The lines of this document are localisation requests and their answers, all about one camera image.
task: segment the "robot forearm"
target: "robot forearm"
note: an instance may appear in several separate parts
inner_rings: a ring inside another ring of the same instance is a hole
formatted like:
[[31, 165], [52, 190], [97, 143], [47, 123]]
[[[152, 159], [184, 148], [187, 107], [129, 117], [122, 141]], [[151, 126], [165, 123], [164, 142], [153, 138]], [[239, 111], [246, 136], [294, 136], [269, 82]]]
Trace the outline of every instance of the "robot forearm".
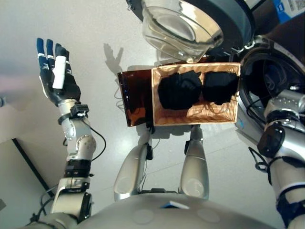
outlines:
[[269, 164], [276, 208], [285, 225], [293, 229], [305, 226], [305, 126], [299, 117], [304, 110], [305, 95], [284, 90], [271, 99], [265, 110], [265, 132], [258, 144]]
[[90, 216], [92, 198], [86, 190], [90, 185], [91, 160], [96, 142], [86, 118], [88, 106], [68, 99], [60, 102], [58, 107], [61, 112], [59, 124], [62, 125], [68, 143], [68, 157], [51, 213], [71, 214], [80, 222]]

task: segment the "white wall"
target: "white wall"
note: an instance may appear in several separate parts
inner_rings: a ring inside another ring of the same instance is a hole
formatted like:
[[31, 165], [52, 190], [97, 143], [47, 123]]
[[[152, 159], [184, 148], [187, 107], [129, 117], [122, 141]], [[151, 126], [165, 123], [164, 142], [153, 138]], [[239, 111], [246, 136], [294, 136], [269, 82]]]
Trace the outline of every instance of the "white wall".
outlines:
[[6, 204], [0, 211], [0, 228], [29, 223], [45, 190], [11, 140], [0, 144], [0, 183], [0, 198]]

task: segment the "robotic hand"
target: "robotic hand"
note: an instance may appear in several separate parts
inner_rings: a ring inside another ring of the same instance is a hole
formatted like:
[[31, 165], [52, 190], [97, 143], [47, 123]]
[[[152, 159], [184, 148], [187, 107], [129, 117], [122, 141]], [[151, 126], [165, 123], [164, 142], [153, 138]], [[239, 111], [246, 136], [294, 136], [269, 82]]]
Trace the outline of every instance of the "robotic hand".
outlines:
[[55, 46], [53, 55], [53, 41], [47, 40], [47, 57], [44, 53], [43, 39], [37, 39], [38, 60], [40, 66], [40, 81], [43, 92], [56, 106], [66, 99], [80, 100], [81, 91], [72, 75], [69, 63], [69, 52], [60, 44]]

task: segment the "black cloth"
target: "black cloth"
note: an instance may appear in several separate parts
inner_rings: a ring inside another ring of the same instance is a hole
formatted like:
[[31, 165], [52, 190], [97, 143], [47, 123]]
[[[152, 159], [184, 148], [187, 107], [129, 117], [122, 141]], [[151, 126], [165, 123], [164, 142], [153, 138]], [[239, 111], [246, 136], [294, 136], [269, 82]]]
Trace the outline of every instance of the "black cloth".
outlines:
[[206, 101], [222, 105], [231, 101], [237, 92], [238, 76], [235, 73], [208, 72], [203, 84], [203, 98]]
[[163, 108], [173, 110], [189, 109], [198, 102], [202, 83], [201, 72], [194, 70], [186, 73], [174, 73], [163, 78], [158, 87], [158, 94]]

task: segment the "black strap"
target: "black strap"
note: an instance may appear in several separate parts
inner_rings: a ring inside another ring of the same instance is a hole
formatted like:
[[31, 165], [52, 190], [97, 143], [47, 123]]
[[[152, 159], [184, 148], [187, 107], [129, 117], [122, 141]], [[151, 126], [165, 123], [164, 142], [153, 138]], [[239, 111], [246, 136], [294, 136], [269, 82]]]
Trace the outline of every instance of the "black strap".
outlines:
[[67, 118], [71, 118], [71, 113], [67, 113], [67, 114], [64, 114], [63, 116], [59, 117], [59, 119], [57, 120], [58, 124], [61, 125], [62, 122], [67, 119]]
[[271, 173], [270, 173], [270, 167], [271, 165], [277, 161], [278, 159], [282, 159], [284, 162], [294, 166], [294, 167], [301, 167], [301, 166], [304, 166], [305, 163], [299, 159], [296, 159], [296, 158], [293, 158], [293, 157], [290, 157], [290, 156], [278, 156], [278, 157], [275, 157], [273, 158], [270, 162], [269, 162], [269, 165], [268, 165], [268, 168], [267, 168], [267, 173], [268, 173], [268, 181], [269, 181], [269, 184], [272, 185], [272, 181], [271, 181]]

